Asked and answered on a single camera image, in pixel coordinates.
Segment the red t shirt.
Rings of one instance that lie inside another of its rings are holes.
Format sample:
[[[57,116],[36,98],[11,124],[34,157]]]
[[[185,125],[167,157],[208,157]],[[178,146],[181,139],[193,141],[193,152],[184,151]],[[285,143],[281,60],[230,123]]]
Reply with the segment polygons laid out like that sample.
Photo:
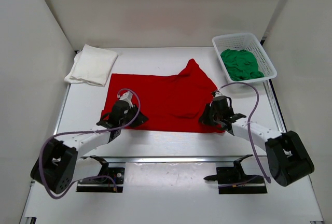
[[[148,118],[138,127],[139,130],[221,132],[216,127],[199,122],[217,87],[193,59],[177,75],[112,74],[101,114],[111,111],[119,90],[124,88],[137,94],[132,102],[140,103],[142,114]]]

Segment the white t shirt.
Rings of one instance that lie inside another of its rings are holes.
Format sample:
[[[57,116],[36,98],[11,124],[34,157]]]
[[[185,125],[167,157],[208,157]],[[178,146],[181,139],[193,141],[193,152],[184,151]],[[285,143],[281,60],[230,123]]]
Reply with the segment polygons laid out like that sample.
[[[74,64],[64,81],[104,87],[117,57],[118,53],[115,51],[85,44],[75,55]]]

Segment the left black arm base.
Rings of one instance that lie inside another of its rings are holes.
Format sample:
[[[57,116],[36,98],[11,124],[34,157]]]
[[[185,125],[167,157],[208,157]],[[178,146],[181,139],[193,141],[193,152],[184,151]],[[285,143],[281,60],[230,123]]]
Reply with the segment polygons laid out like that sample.
[[[125,178],[125,167],[110,166],[104,158],[89,156],[87,159],[98,162],[101,166],[98,174],[80,179],[76,186],[77,192],[88,193],[122,193]]]

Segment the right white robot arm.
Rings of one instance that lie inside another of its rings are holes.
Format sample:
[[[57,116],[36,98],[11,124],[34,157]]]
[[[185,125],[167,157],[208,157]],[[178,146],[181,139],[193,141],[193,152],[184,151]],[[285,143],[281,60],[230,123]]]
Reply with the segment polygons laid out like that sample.
[[[264,150],[266,157],[258,163],[267,177],[286,187],[314,172],[314,164],[296,132],[282,133],[251,122],[246,115],[234,113],[230,97],[216,92],[212,96],[199,121]]]

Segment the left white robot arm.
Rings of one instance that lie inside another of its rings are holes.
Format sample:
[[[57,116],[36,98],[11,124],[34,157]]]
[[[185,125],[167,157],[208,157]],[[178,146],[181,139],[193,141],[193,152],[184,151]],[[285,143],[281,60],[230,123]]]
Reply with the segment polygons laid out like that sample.
[[[53,199],[63,197],[70,187],[81,180],[115,183],[109,174],[108,162],[88,153],[109,144],[122,129],[135,128],[148,121],[141,112],[141,104],[132,98],[138,95],[121,89],[110,112],[105,113],[88,131],[71,131],[49,137],[39,152],[30,177],[44,186]]]

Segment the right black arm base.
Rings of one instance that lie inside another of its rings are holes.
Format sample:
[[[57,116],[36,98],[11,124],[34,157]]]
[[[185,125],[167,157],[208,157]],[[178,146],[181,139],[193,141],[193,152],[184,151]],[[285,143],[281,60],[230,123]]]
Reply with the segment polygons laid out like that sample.
[[[245,174],[241,162],[252,158],[245,155],[233,161],[233,166],[219,166],[215,175],[208,175],[205,182],[217,181],[218,194],[266,194],[267,188],[263,176]]]

